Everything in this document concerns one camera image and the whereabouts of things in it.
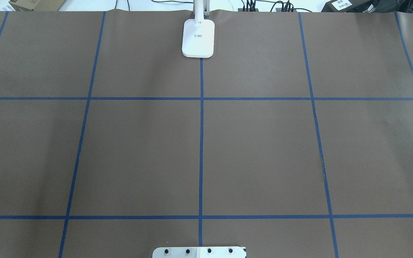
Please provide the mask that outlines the white desk lamp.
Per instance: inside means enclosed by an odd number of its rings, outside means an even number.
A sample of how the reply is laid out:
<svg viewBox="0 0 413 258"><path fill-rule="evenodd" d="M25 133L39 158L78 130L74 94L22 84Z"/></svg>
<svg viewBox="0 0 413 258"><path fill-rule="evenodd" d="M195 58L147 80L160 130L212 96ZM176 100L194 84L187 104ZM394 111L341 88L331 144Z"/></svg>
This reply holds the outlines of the white desk lamp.
<svg viewBox="0 0 413 258"><path fill-rule="evenodd" d="M181 51L185 57L210 58L214 54L215 28L209 0L194 0L194 18L184 23Z"/></svg>

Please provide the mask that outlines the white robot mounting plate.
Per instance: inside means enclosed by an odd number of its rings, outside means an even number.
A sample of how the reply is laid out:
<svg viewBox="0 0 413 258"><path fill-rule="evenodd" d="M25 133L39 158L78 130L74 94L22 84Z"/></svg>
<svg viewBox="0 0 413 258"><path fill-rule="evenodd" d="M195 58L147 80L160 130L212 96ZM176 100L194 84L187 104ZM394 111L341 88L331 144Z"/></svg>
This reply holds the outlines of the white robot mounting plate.
<svg viewBox="0 0 413 258"><path fill-rule="evenodd" d="M246 258L246 248L238 246L156 248L153 258Z"/></svg>

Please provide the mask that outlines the left black usb hub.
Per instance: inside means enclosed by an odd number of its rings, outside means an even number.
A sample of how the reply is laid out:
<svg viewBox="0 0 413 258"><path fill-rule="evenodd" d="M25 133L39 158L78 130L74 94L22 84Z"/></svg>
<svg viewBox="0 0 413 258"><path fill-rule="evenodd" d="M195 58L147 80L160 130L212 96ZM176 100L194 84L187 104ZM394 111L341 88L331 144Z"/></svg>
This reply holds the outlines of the left black usb hub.
<svg viewBox="0 0 413 258"><path fill-rule="evenodd" d="M258 12L257 0L241 0L242 7L239 7L238 12L253 13Z"/></svg>

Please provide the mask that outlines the black usb hub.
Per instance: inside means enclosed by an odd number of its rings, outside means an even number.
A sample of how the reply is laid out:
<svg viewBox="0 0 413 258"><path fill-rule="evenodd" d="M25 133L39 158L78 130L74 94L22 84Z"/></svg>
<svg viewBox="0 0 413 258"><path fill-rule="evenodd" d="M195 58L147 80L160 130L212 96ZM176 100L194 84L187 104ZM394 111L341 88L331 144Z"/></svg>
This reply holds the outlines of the black usb hub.
<svg viewBox="0 0 413 258"><path fill-rule="evenodd" d="M276 10L276 12L281 12L281 13L292 13L295 11L295 6L294 4L290 1L290 0L279 0L277 1L274 5L280 4L281 7L278 8L274 8L274 6L272 7L273 9Z"/></svg>
<svg viewBox="0 0 413 258"><path fill-rule="evenodd" d="M238 12L253 13L258 12L257 0L241 0L242 7L239 7Z"/></svg>

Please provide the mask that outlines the right black usb hub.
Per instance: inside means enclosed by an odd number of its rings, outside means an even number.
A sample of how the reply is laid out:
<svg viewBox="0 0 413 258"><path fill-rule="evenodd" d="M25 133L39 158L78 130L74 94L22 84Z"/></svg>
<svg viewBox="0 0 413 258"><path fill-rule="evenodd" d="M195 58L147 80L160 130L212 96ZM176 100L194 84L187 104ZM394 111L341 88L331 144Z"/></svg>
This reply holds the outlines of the right black usb hub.
<svg viewBox="0 0 413 258"><path fill-rule="evenodd" d="M277 1L274 5L280 4L281 7L278 8L274 8L274 6L272 7L273 9L276 10L276 12L281 12L281 13L292 13L295 11L295 6L294 4L290 1L290 0L279 0Z"/></svg>

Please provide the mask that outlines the black device with label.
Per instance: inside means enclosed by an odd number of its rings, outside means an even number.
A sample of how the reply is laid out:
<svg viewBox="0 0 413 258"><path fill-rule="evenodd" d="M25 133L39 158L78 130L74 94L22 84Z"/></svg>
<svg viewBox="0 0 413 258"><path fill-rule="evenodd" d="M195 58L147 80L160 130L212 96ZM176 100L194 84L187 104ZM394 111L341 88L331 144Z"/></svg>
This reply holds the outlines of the black device with label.
<svg viewBox="0 0 413 258"><path fill-rule="evenodd" d="M408 0L330 0L322 13L392 13L408 4Z"/></svg>

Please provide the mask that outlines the cardboard box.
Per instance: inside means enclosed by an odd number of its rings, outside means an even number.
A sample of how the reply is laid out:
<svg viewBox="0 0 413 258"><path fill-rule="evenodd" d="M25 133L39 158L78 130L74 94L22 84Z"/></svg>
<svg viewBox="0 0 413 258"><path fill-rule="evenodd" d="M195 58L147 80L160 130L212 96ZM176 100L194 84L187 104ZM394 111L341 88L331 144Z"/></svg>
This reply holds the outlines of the cardboard box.
<svg viewBox="0 0 413 258"><path fill-rule="evenodd" d="M58 11L65 0L9 0L16 11Z"/></svg>

